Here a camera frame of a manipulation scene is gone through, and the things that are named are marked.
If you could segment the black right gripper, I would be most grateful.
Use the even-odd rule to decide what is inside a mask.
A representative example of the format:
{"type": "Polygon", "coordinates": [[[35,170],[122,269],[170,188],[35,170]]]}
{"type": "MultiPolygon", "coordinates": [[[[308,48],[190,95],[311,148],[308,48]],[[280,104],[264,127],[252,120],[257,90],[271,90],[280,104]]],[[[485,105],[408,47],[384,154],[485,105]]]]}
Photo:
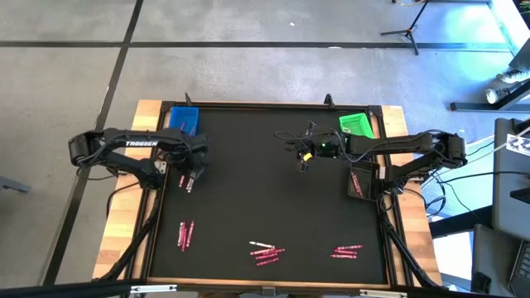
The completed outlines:
{"type": "Polygon", "coordinates": [[[298,169],[300,172],[307,172],[309,170],[309,160],[303,161],[302,157],[306,153],[312,154],[312,157],[314,156],[315,144],[312,141],[312,135],[315,129],[316,124],[312,121],[309,121],[306,130],[298,138],[286,139],[287,144],[294,145],[297,143],[296,147],[286,147],[286,151],[297,154],[297,159],[299,161],[298,169]]]}

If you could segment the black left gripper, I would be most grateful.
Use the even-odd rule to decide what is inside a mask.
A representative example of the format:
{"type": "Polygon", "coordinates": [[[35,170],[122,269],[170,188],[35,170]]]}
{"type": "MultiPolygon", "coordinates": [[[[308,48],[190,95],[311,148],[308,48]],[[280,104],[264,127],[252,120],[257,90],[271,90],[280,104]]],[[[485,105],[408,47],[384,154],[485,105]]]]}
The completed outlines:
{"type": "Polygon", "coordinates": [[[181,172],[181,181],[189,175],[198,180],[208,166],[209,139],[205,134],[189,136],[179,133],[171,137],[171,148],[167,151],[167,162],[181,172]]]}

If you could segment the green plastic basket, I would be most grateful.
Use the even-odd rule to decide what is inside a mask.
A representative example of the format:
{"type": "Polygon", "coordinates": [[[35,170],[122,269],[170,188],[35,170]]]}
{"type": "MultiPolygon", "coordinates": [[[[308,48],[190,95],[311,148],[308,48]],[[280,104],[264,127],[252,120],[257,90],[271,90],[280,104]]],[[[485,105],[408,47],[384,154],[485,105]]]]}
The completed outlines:
{"type": "Polygon", "coordinates": [[[355,113],[339,117],[340,129],[347,127],[352,135],[374,138],[368,117],[364,113],[355,113]]]}

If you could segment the blue plastic basket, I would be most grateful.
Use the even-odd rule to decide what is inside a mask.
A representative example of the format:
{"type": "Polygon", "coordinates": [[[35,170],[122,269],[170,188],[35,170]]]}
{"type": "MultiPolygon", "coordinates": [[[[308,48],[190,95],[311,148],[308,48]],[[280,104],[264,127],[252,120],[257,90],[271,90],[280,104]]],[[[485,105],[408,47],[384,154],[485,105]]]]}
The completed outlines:
{"type": "Polygon", "coordinates": [[[181,124],[186,122],[184,134],[189,135],[193,127],[195,135],[197,133],[199,124],[199,109],[197,107],[175,106],[171,109],[169,128],[178,128],[180,130],[181,124]]]}

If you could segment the black plastic basket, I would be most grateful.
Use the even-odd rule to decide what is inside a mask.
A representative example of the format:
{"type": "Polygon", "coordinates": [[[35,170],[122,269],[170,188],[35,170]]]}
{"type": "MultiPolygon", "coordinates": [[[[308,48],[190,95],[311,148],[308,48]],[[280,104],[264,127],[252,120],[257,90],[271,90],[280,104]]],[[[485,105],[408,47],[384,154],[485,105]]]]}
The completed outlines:
{"type": "Polygon", "coordinates": [[[358,180],[363,192],[362,200],[375,202],[378,198],[378,168],[377,163],[370,161],[359,161],[352,163],[349,168],[349,184],[347,195],[354,199],[361,199],[355,193],[351,179],[351,172],[358,176],[358,180]]]}

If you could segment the black tripod stand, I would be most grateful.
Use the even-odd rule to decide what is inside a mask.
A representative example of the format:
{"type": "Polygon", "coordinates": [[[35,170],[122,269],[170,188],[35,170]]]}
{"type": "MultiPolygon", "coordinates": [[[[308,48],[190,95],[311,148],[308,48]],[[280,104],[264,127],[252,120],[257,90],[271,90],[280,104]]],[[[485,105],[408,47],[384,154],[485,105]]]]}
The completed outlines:
{"type": "Polygon", "coordinates": [[[428,5],[429,2],[430,2],[430,0],[419,0],[419,1],[417,1],[417,3],[421,3],[422,4],[422,7],[419,10],[419,12],[416,14],[416,16],[415,16],[414,20],[412,21],[411,25],[407,29],[398,30],[398,31],[384,31],[384,32],[381,32],[380,35],[381,36],[400,35],[402,37],[405,37],[406,39],[408,39],[410,41],[410,43],[412,45],[412,50],[413,50],[414,55],[419,55],[419,49],[418,49],[417,43],[415,41],[415,38],[413,36],[413,32],[414,32],[415,28],[417,27],[417,22],[419,21],[420,17],[422,16],[422,14],[423,14],[424,10],[426,9],[426,6],[428,5]]]}

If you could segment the black overhead beam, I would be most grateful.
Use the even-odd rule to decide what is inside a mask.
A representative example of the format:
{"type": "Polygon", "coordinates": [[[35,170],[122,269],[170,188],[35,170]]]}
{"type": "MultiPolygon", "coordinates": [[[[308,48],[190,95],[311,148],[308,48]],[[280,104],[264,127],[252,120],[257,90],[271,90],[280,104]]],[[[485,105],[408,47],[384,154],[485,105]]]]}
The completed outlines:
{"type": "Polygon", "coordinates": [[[119,281],[89,281],[81,283],[58,284],[48,286],[29,286],[0,289],[0,298],[108,298],[112,296],[129,296],[130,287],[135,285],[169,285],[176,284],[177,291],[196,291],[214,293],[257,294],[265,297],[279,295],[330,295],[359,296],[361,289],[376,291],[406,292],[408,298],[512,298],[489,294],[450,291],[441,287],[424,288],[413,286],[383,286],[379,289],[369,286],[222,286],[199,285],[192,283],[149,283],[145,279],[119,281]]]}

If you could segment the black desk leg bar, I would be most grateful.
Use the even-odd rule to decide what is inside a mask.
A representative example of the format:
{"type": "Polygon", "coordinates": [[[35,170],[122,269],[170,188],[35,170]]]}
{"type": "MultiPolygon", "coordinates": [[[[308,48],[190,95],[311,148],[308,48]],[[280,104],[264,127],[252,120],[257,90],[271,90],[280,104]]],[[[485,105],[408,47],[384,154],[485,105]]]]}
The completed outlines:
{"type": "Polygon", "coordinates": [[[460,103],[450,104],[451,111],[458,112],[500,112],[500,113],[530,113],[530,80],[523,83],[512,94],[497,103],[460,103]]]}

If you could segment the grey floor object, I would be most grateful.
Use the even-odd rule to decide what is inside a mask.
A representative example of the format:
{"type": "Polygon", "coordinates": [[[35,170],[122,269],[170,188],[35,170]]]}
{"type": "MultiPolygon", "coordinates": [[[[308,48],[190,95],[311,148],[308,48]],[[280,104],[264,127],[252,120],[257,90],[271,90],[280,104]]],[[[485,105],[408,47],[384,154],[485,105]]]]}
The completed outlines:
{"type": "Polygon", "coordinates": [[[29,185],[25,185],[19,181],[15,181],[1,175],[0,189],[15,190],[20,193],[29,193],[31,191],[31,187],[29,185]]]}

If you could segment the grey desk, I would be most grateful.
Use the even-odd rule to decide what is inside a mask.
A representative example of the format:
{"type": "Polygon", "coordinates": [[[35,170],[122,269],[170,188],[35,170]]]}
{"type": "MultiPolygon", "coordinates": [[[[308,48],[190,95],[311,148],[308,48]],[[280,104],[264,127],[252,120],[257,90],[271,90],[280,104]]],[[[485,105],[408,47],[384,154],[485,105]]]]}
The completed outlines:
{"type": "Polygon", "coordinates": [[[518,135],[517,119],[497,118],[494,123],[493,226],[516,238],[530,241],[530,198],[513,198],[515,190],[530,188],[530,156],[506,149],[507,135],[518,135]]]}

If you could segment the white marker tag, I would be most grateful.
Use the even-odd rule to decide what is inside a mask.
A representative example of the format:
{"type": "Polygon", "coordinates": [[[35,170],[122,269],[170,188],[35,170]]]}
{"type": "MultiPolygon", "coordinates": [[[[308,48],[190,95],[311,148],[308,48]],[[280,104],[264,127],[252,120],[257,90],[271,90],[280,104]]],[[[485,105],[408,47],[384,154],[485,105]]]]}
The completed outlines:
{"type": "Polygon", "coordinates": [[[508,134],[506,149],[521,155],[530,156],[530,138],[508,134]]]}

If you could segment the grey cabinet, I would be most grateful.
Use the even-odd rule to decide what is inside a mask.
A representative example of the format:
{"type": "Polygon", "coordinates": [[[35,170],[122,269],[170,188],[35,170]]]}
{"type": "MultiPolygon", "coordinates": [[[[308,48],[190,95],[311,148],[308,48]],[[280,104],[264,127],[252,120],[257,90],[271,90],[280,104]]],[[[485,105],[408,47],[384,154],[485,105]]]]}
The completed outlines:
{"type": "Polygon", "coordinates": [[[521,241],[482,224],[473,234],[471,291],[514,297],[509,280],[521,241]]]}

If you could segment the person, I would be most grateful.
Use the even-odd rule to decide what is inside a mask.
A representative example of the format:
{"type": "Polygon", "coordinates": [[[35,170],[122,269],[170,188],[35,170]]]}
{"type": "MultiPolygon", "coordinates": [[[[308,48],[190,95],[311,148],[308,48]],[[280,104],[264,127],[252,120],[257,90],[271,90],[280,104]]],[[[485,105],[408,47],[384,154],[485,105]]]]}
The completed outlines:
{"type": "MultiPolygon", "coordinates": [[[[519,49],[518,53],[514,56],[514,58],[508,63],[508,68],[506,70],[521,70],[526,71],[530,74],[530,37],[519,49]]],[[[518,87],[522,86],[523,83],[529,80],[530,76],[527,80],[515,84],[505,84],[504,82],[500,81],[501,83],[503,83],[503,87],[496,89],[509,88],[512,94],[518,87]]]]}

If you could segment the dark laptop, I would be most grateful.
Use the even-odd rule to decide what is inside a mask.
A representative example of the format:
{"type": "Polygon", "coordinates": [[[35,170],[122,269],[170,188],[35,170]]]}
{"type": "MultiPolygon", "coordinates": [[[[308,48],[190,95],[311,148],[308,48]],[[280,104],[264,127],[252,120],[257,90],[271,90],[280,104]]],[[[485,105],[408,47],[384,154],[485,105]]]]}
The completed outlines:
{"type": "Polygon", "coordinates": [[[515,298],[530,298],[530,242],[522,241],[508,283],[515,298]]]}

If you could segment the silver metal bracket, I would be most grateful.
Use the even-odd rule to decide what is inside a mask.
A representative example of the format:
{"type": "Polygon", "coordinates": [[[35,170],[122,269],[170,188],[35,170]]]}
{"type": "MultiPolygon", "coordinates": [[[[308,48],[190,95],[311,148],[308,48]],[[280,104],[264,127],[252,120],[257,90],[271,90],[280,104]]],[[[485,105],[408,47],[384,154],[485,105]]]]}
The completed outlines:
{"type": "Polygon", "coordinates": [[[149,293],[160,293],[160,292],[173,292],[177,291],[178,286],[176,284],[169,285],[135,285],[130,287],[129,293],[132,294],[149,294],[149,293]]]}
{"type": "Polygon", "coordinates": [[[408,294],[406,292],[376,291],[373,289],[370,289],[370,290],[361,289],[359,291],[359,296],[367,296],[370,298],[408,298],[408,294]]]}

